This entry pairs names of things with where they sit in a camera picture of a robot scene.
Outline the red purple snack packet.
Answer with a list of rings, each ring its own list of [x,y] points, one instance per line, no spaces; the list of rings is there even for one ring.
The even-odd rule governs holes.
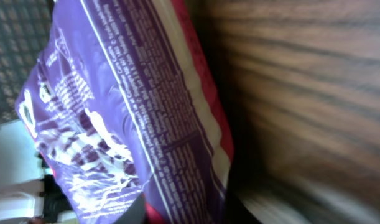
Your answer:
[[[221,223],[234,147],[183,1],[58,0],[16,101],[81,223]]]

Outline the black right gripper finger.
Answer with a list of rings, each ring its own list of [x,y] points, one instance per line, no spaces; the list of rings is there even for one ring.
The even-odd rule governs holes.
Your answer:
[[[146,201],[140,194],[114,224],[145,224],[146,223]]]

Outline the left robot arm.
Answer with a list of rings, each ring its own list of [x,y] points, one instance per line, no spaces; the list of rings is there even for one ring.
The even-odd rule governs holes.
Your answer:
[[[78,223],[73,211],[44,212],[44,172],[20,121],[0,125],[0,223]]]

